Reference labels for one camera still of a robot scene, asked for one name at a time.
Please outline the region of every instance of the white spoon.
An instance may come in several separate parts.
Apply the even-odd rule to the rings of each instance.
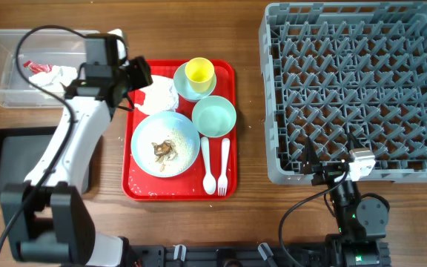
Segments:
[[[205,163],[204,190],[207,194],[214,194],[216,181],[211,173],[211,154],[207,137],[204,136],[200,139],[200,147],[202,148],[202,155]]]

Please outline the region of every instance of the yellow cup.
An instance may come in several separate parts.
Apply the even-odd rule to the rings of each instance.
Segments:
[[[204,93],[211,86],[214,74],[214,65],[208,59],[191,59],[185,66],[185,75],[197,93]]]

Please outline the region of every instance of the gray dish rack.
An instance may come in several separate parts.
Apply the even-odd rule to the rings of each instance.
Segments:
[[[327,164],[347,132],[377,158],[365,180],[427,182],[427,2],[269,4],[259,49],[272,182],[310,183],[307,136]]]

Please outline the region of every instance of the white fork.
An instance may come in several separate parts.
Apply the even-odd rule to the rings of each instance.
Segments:
[[[222,173],[219,177],[219,196],[225,196],[227,194],[228,180],[227,180],[227,163],[228,153],[230,152],[230,140],[224,138],[222,140]]]

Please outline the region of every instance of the wooden table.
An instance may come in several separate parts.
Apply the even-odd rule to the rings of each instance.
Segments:
[[[61,24],[101,32],[121,28],[130,54],[148,59],[224,59],[236,71],[239,111],[239,184],[224,202],[140,203],[121,189],[126,113],[118,111],[95,152],[94,187],[84,195],[98,231],[128,237],[133,244],[215,245],[278,243],[278,223],[294,203],[318,192],[312,186],[279,186],[266,173],[262,120],[265,100],[259,71],[258,28],[267,1],[0,0],[0,28]],[[60,110],[0,108],[0,128],[56,125]],[[362,193],[391,203],[387,227],[394,266],[427,266],[427,184],[360,183]],[[4,227],[0,210],[0,233]],[[322,241],[337,233],[321,200],[296,211],[285,224],[285,240]],[[6,246],[1,266],[16,263]]]

